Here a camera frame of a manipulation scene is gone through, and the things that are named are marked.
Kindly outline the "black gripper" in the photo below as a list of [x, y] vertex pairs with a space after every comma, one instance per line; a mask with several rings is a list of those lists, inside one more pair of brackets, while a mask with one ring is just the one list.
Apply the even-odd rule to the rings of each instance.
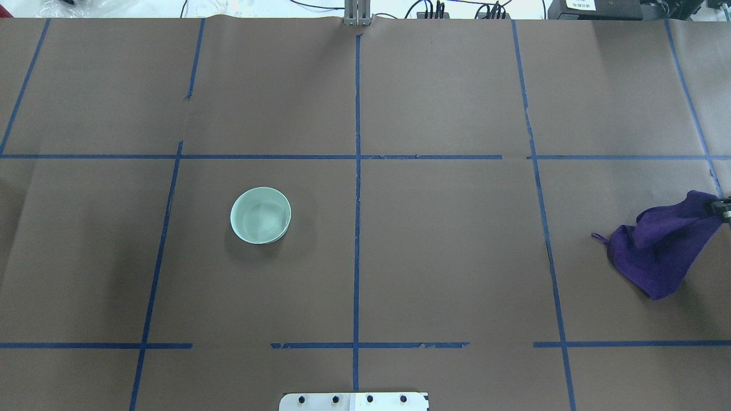
[[730, 223], [730, 198], [717, 199], [711, 202], [711, 213], [722, 219], [724, 223]]

